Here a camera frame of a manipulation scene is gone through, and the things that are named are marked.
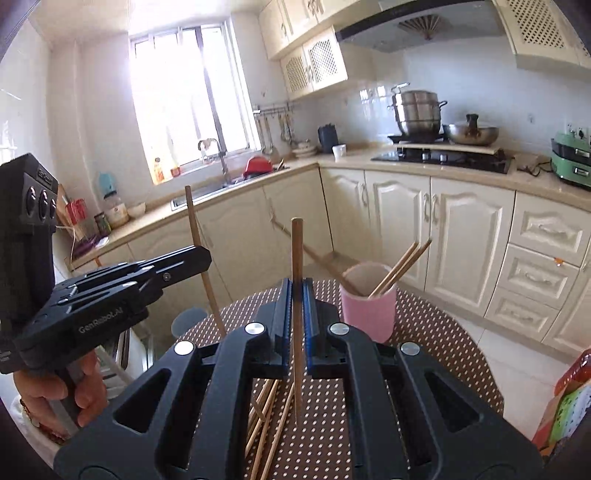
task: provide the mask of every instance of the stovetop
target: stovetop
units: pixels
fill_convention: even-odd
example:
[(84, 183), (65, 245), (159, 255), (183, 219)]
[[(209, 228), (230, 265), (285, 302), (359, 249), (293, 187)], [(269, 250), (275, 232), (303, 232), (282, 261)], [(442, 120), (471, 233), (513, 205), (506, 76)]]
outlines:
[(372, 158), (374, 161), (400, 161), (471, 168), (506, 174), (511, 166), (504, 150), (451, 144), (446, 140), (425, 144), (403, 143), (405, 138), (390, 137), (396, 149)]

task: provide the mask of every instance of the range hood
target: range hood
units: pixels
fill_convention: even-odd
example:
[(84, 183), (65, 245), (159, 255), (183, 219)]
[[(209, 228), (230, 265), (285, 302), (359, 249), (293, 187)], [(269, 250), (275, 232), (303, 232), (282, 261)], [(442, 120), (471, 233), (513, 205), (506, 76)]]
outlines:
[(435, 41), (505, 35), (491, 0), (400, 2), (380, 1), (382, 12), (338, 31), (337, 40), (392, 53)]

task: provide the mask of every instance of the faucet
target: faucet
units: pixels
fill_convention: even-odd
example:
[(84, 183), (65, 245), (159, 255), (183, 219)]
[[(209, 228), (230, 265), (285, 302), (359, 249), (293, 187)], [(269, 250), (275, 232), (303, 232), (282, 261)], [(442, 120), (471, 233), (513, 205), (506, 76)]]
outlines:
[(220, 146), (220, 142), (217, 140), (217, 138), (205, 138), (204, 140), (199, 140), (199, 143), (197, 144), (197, 148), (199, 149), (199, 151), (203, 151), (202, 147), (205, 148), (205, 150), (207, 150), (212, 142), (215, 142), (217, 145), (217, 151), (219, 152), (219, 154), (217, 155), (220, 159), (220, 163), (222, 164), (222, 174), (223, 174), (223, 179), (227, 184), (230, 184), (232, 179), (230, 178), (230, 171), (228, 170), (228, 164), (226, 163), (226, 160), (224, 159), (224, 156), (226, 154), (226, 152), (224, 152), (222, 150), (222, 147)]

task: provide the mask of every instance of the polka dot tablecloth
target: polka dot tablecloth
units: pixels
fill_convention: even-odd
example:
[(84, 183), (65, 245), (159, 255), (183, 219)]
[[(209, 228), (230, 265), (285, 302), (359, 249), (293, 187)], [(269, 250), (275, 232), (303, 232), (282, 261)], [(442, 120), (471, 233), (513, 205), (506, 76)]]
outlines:
[[(249, 323), (258, 307), (275, 301), (279, 288), (272, 288), (237, 301), (222, 310), (226, 329), (234, 330)], [(335, 304), (342, 315), (339, 285), (334, 280), (314, 282), (316, 298)], [(197, 346), (218, 342), (220, 337), (209, 317), (183, 339)], [(486, 359), (472, 338), (449, 315), (419, 297), (398, 291), (397, 320), (392, 345), (413, 341), (434, 356), (451, 373), (475, 390), (482, 399), (502, 415), (504, 403), (497, 389)], [(254, 382), (255, 395), (261, 390), (264, 380)], [(275, 396), (271, 425), (265, 441), (262, 463), (257, 478), (264, 468), (275, 431), (289, 392), (290, 382), (282, 382)], [(293, 402), (275, 453), (268, 479), (332, 480), (352, 477), (347, 430), (345, 395), (341, 380), (313, 380), (304, 377), (303, 425), (296, 428)], [(259, 439), (254, 443), (247, 459), (245, 478), (250, 478)]]

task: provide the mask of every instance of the human hand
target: human hand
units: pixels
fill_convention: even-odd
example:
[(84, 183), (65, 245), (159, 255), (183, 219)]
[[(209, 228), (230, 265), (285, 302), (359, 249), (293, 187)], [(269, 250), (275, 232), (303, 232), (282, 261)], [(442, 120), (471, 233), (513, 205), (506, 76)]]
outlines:
[[(74, 400), (82, 409), (78, 415), (80, 427), (88, 425), (107, 406), (107, 390), (96, 367), (97, 362), (94, 352), (89, 352), (78, 360), (84, 373), (84, 378), (76, 385), (74, 392)], [(21, 370), (15, 372), (14, 384), (33, 420), (62, 436), (67, 436), (66, 429), (61, 425), (47, 402), (47, 400), (63, 400), (68, 396), (66, 384), (61, 378), (53, 374), (35, 376)]]

